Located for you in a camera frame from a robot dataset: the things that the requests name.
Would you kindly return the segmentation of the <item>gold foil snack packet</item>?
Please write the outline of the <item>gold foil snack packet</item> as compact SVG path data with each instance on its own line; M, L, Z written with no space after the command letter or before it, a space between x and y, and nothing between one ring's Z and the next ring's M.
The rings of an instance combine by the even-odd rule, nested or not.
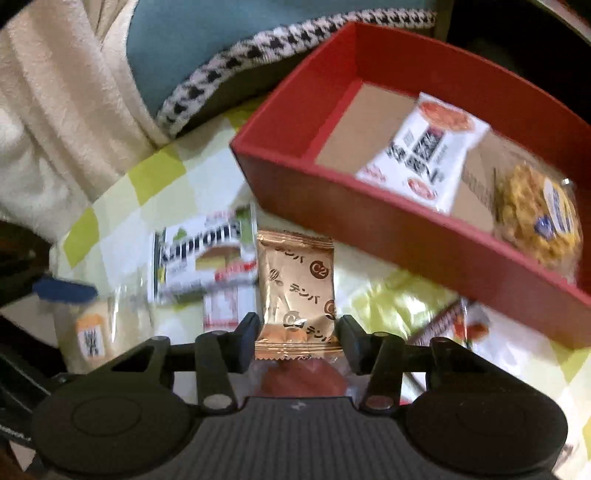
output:
M263 312L256 359L322 358L341 351L332 239L260 230L256 240Z

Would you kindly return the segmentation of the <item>clear bag steamed cake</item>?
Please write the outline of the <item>clear bag steamed cake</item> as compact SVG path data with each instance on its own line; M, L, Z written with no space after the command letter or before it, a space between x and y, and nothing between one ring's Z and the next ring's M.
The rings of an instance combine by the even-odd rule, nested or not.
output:
M144 281L135 274L114 290L44 276L33 285L52 314L59 350L70 373L86 374L153 335Z

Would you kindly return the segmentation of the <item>red white barcode snack packet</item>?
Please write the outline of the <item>red white barcode snack packet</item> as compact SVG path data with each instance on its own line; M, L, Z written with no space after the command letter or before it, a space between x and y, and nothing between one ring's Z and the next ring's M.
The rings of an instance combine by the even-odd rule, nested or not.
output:
M256 285L239 285L204 295L204 332L232 331L249 313L259 312Z

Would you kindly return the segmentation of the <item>red round snack packet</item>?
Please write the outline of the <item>red round snack packet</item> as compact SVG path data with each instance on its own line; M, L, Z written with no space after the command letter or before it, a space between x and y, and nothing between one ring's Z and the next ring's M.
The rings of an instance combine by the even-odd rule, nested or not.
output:
M273 398L342 397L346 378L324 359L278 361L263 375L259 394Z

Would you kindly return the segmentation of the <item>white red jujube snack packet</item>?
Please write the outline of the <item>white red jujube snack packet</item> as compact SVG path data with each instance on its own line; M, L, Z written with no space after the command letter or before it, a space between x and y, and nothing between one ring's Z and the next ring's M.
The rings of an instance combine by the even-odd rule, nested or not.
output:
M472 350L489 333L490 320L481 305L461 297L412 334L407 343L429 346L433 338L445 337Z

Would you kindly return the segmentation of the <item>Kapron wafer packet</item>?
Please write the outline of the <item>Kapron wafer packet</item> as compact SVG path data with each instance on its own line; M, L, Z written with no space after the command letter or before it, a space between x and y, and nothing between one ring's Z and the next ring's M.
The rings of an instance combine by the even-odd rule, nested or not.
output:
M150 235L147 299L167 305L259 277L256 206L198 215Z

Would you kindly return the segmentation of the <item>green white checkered tablecloth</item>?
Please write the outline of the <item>green white checkered tablecloth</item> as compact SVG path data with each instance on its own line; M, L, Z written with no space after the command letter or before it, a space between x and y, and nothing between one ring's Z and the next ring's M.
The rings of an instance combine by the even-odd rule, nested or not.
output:
M132 168L51 250L51 271L108 293L146 275L152 232L252 201L230 140L254 110L233 109ZM454 299L445 288L359 250L335 246L335 304L370 330L406 333ZM590 352L553 342L493 310L475 351L552 397L569 425L562 479L590 475Z

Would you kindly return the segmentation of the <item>clear bag cornflake cookie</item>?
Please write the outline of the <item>clear bag cornflake cookie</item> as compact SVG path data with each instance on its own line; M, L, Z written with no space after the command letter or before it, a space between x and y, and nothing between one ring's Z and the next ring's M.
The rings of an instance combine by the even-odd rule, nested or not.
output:
M568 180L522 161L494 171L495 235L569 282L583 231Z

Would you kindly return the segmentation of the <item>cream fleece blanket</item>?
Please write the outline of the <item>cream fleece blanket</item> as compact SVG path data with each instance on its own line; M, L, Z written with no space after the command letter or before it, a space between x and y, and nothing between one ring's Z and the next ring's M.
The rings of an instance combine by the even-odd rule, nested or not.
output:
M132 78L134 1L33 1L1 30L1 216L54 242L169 138Z

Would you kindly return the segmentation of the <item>teal houndstooth-trimmed sofa cover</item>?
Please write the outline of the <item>teal houndstooth-trimmed sofa cover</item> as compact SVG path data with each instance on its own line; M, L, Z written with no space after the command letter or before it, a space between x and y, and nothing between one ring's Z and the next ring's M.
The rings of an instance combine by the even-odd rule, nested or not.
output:
M435 1L139 1L126 53L168 138L276 82L349 21L430 31Z

